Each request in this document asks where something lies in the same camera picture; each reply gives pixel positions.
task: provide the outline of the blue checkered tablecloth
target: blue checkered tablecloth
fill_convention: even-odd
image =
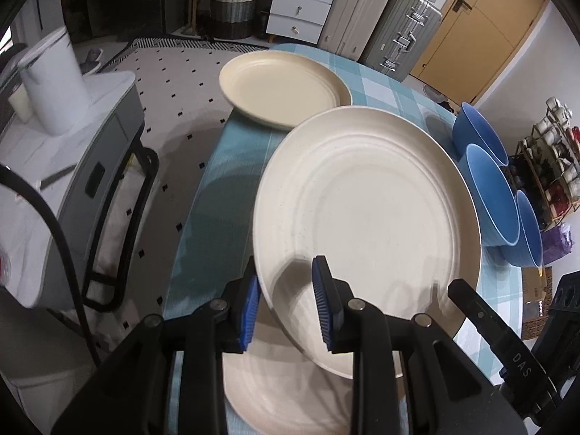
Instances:
[[[313,47],[283,44],[276,50],[314,59],[335,72],[349,87],[353,104],[385,109],[428,132],[452,158],[455,116],[418,92],[386,75],[343,57]],[[254,123],[233,111],[205,167],[187,222],[182,230],[167,293],[166,319],[190,314],[199,305],[219,296],[225,284],[240,277],[252,253],[251,217],[260,177],[282,132]],[[515,332],[521,334],[521,270],[496,249],[483,249],[477,292]],[[496,382],[500,362],[489,345],[466,321],[455,341],[482,372]],[[170,398],[170,433],[176,430],[181,359],[176,361]],[[228,407],[228,427],[234,435],[254,435]]]

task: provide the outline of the white bucket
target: white bucket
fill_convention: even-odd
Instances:
[[[51,136],[80,122],[91,105],[66,27],[42,39],[18,62],[22,82]]]

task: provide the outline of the suitcase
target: suitcase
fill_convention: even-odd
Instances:
[[[360,62],[402,82],[441,19],[441,12],[427,0],[389,0]]]
[[[318,47],[358,60],[387,2],[334,0],[320,34]]]

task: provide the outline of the cream plate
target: cream plate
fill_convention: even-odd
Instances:
[[[224,96],[245,115],[292,129],[326,109],[352,104],[344,82],[308,57],[279,50],[251,52],[221,69]]]
[[[253,218],[256,270],[286,335],[316,364],[352,377],[352,354],[323,343],[311,262],[383,312],[430,314],[450,336],[464,315],[447,298],[476,287],[481,241],[459,170],[419,127],[379,109],[336,108],[289,133],[270,159]],[[397,374],[401,373],[398,361]]]
[[[349,433],[352,381],[300,353],[260,302],[254,336],[241,355],[223,354],[225,395],[265,435]]]

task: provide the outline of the blue bowl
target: blue bowl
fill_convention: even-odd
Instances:
[[[508,154],[500,138],[488,121],[469,103],[461,104],[461,111],[453,124],[453,143],[459,156],[469,144],[479,145],[500,167],[508,165]]]
[[[520,220],[504,174],[479,145],[469,144],[457,165],[473,198],[487,247],[515,245],[520,237]]]
[[[542,265],[542,237],[534,209],[523,191],[515,194],[515,204],[520,216],[520,239],[513,247],[501,247],[504,258],[516,267]]]

